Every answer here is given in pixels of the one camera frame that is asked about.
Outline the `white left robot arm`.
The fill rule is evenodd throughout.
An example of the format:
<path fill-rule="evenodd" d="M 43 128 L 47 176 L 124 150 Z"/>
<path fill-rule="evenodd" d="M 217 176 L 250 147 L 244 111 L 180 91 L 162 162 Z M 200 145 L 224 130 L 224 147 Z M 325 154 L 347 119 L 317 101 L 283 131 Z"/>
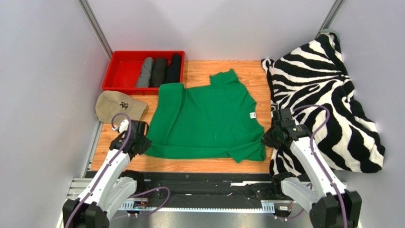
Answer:
<path fill-rule="evenodd" d="M 151 146 L 146 137 L 149 125 L 144 121 L 123 120 L 113 129 L 119 135 L 110 143 L 102 167 L 77 198 L 66 200 L 62 207 L 66 228 L 109 227 L 126 199 L 142 189 L 143 175 L 125 168 Z"/>

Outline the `green t-shirt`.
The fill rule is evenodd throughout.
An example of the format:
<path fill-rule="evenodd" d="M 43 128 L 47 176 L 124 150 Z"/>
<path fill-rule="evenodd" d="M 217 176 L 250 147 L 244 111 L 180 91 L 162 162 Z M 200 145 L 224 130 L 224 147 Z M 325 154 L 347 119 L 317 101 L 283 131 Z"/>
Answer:
<path fill-rule="evenodd" d="M 263 161 L 264 128 L 257 121 L 256 104 L 233 69 L 210 76 L 209 85 L 161 85 L 147 134 L 152 145 L 146 154 L 165 159 Z"/>

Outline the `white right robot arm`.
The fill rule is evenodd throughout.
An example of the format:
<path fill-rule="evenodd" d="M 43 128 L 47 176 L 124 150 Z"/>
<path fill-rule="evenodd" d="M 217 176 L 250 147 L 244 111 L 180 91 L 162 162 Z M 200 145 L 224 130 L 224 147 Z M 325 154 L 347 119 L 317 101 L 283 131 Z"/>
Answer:
<path fill-rule="evenodd" d="M 298 203 L 309 214 L 314 228 L 357 228 L 362 198 L 333 173 L 314 144 L 314 133 L 306 125 L 297 124 L 288 108 L 274 110 L 272 117 L 262 144 L 289 148 L 311 183 L 304 184 L 292 172 L 279 173 L 272 178 L 276 193 Z"/>

